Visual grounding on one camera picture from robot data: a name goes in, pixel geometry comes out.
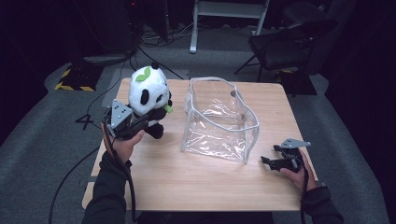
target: gray carpet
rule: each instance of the gray carpet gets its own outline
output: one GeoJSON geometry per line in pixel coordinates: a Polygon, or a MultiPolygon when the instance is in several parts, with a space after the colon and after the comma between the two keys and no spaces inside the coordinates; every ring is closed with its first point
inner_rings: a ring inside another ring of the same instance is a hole
{"type": "MultiPolygon", "coordinates": [[[[247,44],[250,30],[204,30],[198,36],[196,54],[189,53],[188,35],[166,47],[142,47],[142,50],[189,78],[214,76],[230,81],[255,81],[258,68],[254,66],[245,68],[237,76],[233,74],[251,56],[247,44]]],[[[132,59],[135,67],[150,63],[141,51],[132,59]]],[[[122,64],[105,68],[95,92],[56,91],[54,87],[67,65],[48,76],[45,82],[48,95],[21,120],[0,148],[0,223],[48,222],[51,200],[63,177],[101,142],[99,129],[89,125],[83,131],[83,125],[75,120],[85,115],[90,103],[100,96],[89,110],[99,125],[104,106],[114,97],[114,91],[104,92],[118,80],[122,64]]],[[[126,63],[122,71],[122,76],[129,76],[133,70],[126,63]]],[[[166,75],[176,78],[169,72],[166,75]]],[[[344,215],[345,223],[389,223],[373,172],[323,95],[327,80],[321,75],[311,79],[318,95],[288,98],[304,140],[312,143],[309,153],[320,181],[330,186],[333,201],[344,215]]],[[[53,223],[82,220],[81,200],[95,155],[64,182],[54,206],[53,223]]],[[[298,212],[274,212],[274,217],[277,224],[300,223],[298,212]]]]}

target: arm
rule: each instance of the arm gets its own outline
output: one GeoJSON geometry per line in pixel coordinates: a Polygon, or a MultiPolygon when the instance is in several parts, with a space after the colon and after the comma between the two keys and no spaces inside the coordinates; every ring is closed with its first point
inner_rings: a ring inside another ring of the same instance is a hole
{"type": "MultiPolygon", "coordinates": [[[[305,154],[300,151],[303,156],[303,161],[306,170],[308,171],[309,179],[307,185],[307,192],[302,199],[302,207],[304,211],[312,217],[314,223],[320,224],[337,224],[344,223],[343,216],[337,211],[332,203],[330,191],[327,187],[318,187],[315,182],[314,174],[309,163],[307,162],[305,154]]],[[[294,185],[303,192],[304,189],[304,170],[301,169],[298,173],[282,168],[279,171],[287,178],[289,178],[294,185]]]]}
{"type": "Polygon", "coordinates": [[[134,151],[134,145],[142,139],[143,134],[144,131],[140,131],[127,141],[114,140],[110,136],[113,148],[123,163],[118,164],[114,160],[113,152],[104,133],[106,152],[99,163],[101,170],[93,186],[92,200],[87,205],[82,223],[125,223],[124,193],[128,176],[124,169],[126,167],[130,170],[132,164],[129,159],[134,151]]]}
{"type": "Polygon", "coordinates": [[[312,217],[313,223],[344,223],[343,216],[332,203],[332,195],[327,187],[309,190],[302,200],[305,212],[312,217]]]}
{"type": "Polygon", "coordinates": [[[124,199],[127,176],[105,152],[99,163],[101,170],[93,186],[93,196],[87,205],[82,223],[125,223],[124,199]]]}

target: cable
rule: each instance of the cable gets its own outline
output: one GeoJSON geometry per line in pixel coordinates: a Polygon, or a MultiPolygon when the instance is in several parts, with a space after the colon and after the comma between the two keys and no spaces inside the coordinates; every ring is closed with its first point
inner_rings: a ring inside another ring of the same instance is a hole
{"type": "Polygon", "coordinates": [[[156,47],[165,47],[168,45],[171,45],[172,43],[174,43],[175,41],[183,38],[186,35],[191,35],[191,33],[189,34],[182,34],[185,30],[188,29],[189,26],[185,27],[184,29],[182,29],[181,31],[174,31],[172,33],[168,34],[168,38],[170,39],[170,41],[167,41],[164,44],[161,44],[163,42],[163,39],[159,36],[159,35],[147,35],[147,36],[142,36],[142,43],[141,45],[147,47],[147,48],[156,48],[156,47]],[[157,43],[148,43],[148,40],[153,40],[153,39],[157,39],[157,43]]]}
{"type": "Polygon", "coordinates": [[[116,141],[116,139],[114,139],[113,142],[111,142],[110,135],[108,133],[108,129],[104,128],[104,130],[105,130],[105,137],[106,137],[107,143],[108,143],[110,150],[113,154],[113,158],[114,158],[115,162],[122,168],[122,171],[127,176],[127,180],[129,183],[129,191],[131,192],[132,221],[133,221],[133,223],[135,223],[138,220],[138,218],[136,218],[136,201],[134,199],[134,181],[132,180],[131,171],[128,170],[126,165],[120,159],[116,149],[114,149],[114,147],[113,147],[113,144],[116,141]]]}
{"type": "Polygon", "coordinates": [[[108,50],[110,52],[113,52],[113,53],[125,54],[124,57],[119,58],[119,59],[111,59],[111,60],[96,61],[95,62],[95,61],[90,61],[90,60],[84,58],[84,61],[86,61],[87,63],[92,64],[93,66],[109,66],[109,65],[113,65],[113,64],[117,64],[117,63],[122,63],[123,61],[128,60],[130,57],[132,57],[136,53],[137,46],[139,44],[139,35],[136,34],[136,33],[138,33],[137,31],[132,31],[132,33],[133,33],[133,38],[132,38],[133,44],[132,44],[132,48],[131,49],[122,50],[122,51],[114,50],[115,48],[113,49],[113,48],[110,48],[108,46],[105,46],[105,44],[99,39],[99,37],[96,35],[96,33],[93,31],[93,29],[91,28],[90,24],[88,23],[86,17],[82,13],[82,11],[81,11],[80,7],[78,6],[76,0],[73,0],[73,3],[75,5],[76,9],[78,10],[78,13],[80,14],[81,18],[84,20],[85,24],[87,25],[88,29],[90,30],[92,36],[94,37],[94,39],[96,39],[96,41],[99,43],[99,45],[102,46],[102,48],[104,48],[104,49],[106,49],[106,50],[108,50]]]}
{"type": "Polygon", "coordinates": [[[52,203],[50,205],[49,208],[49,224],[52,223],[52,212],[53,212],[53,206],[55,205],[55,201],[56,201],[56,197],[58,196],[59,191],[61,190],[62,185],[64,184],[64,181],[66,181],[67,177],[70,176],[70,174],[83,162],[85,161],[87,158],[89,158],[95,151],[99,150],[99,147],[97,147],[96,149],[94,149],[93,151],[91,151],[90,153],[88,153],[88,155],[86,155],[84,158],[82,158],[76,165],[73,166],[73,168],[67,172],[66,176],[64,177],[64,179],[62,180],[61,184],[59,185],[59,187],[56,189],[55,194],[53,196],[52,199],[52,203]]]}
{"type": "Polygon", "coordinates": [[[170,68],[166,67],[163,63],[159,63],[157,60],[151,58],[150,56],[147,55],[147,53],[145,51],[143,51],[140,47],[139,47],[140,51],[142,51],[142,53],[144,53],[148,58],[150,58],[152,61],[162,65],[164,68],[168,69],[171,73],[175,74],[177,77],[179,77],[180,79],[184,79],[183,77],[181,77],[180,75],[178,75],[177,73],[175,73],[174,71],[172,71],[170,68]]]}
{"type": "Polygon", "coordinates": [[[301,219],[301,223],[305,224],[305,214],[304,214],[304,208],[303,208],[303,199],[305,198],[306,189],[308,188],[309,173],[308,173],[308,170],[305,167],[304,162],[299,160],[298,158],[295,158],[295,159],[303,166],[303,169],[304,169],[304,186],[303,186],[303,193],[302,193],[301,205],[300,205],[300,219],[301,219]]]}
{"type": "Polygon", "coordinates": [[[132,57],[129,58],[129,65],[131,65],[131,67],[134,69],[134,71],[136,71],[136,68],[134,68],[134,66],[133,66],[132,63],[131,63],[131,59],[132,59],[132,57]]]}
{"type": "MultiPolygon", "coordinates": [[[[93,105],[93,103],[96,102],[96,101],[97,101],[99,98],[101,98],[103,95],[105,95],[106,93],[108,93],[109,91],[111,91],[111,90],[117,85],[117,83],[120,82],[121,77],[122,77],[122,69],[123,69],[123,67],[124,67],[124,65],[125,65],[125,63],[126,63],[126,61],[127,61],[127,60],[125,60],[125,61],[123,62],[122,67],[121,67],[121,70],[120,70],[120,76],[119,76],[119,78],[117,79],[117,81],[113,84],[113,86],[111,86],[108,90],[102,92],[98,97],[96,97],[96,98],[88,105],[87,111],[86,111],[86,115],[83,116],[83,117],[81,117],[80,119],[77,119],[76,122],[77,122],[78,120],[81,120],[81,119],[84,118],[84,117],[87,117],[87,116],[88,116],[88,118],[89,118],[89,117],[91,116],[91,115],[90,115],[90,108],[91,108],[91,106],[93,105]]],[[[92,122],[92,125],[95,126],[95,127],[98,128],[98,129],[101,129],[99,126],[95,125],[93,122],[92,122]]]]}

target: table top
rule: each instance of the table top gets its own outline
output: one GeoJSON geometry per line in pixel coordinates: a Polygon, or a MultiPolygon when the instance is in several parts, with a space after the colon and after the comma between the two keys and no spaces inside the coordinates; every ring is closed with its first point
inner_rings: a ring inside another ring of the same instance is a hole
{"type": "MultiPolygon", "coordinates": [[[[128,104],[129,78],[120,84],[117,99],[128,104]]],[[[256,113],[260,135],[247,164],[222,158],[182,152],[187,114],[184,98],[189,80],[168,80],[174,111],[160,123],[163,138],[146,134],[134,147],[131,158],[136,210],[141,211],[294,211],[300,209],[301,194],[282,174],[271,171],[261,156],[281,159],[273,145],[286,138],[303,140],[287,96],[279,84],[233,82],[245,103],[256,113]]],[[[99,173],[105,152],[102,142],[92,176],[99,173]]],[[[302,151],[308,157],[306,148],[302,151]]],[[[92,198],[89,182],[82,205],[92,198]]],[[[131,209],[128,184],[125,200],[131,209]]]]}

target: transparent plastic tote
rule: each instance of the transparent plastic tote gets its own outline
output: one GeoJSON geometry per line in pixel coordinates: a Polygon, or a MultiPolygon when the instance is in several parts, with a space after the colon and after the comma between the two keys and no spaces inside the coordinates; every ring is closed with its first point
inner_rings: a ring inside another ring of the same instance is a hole
{"type": "Polygon", "coordinates": [[[248,163],[260,132],[235,85],[219,77],[192,78],[181,151],[248,163]]]}

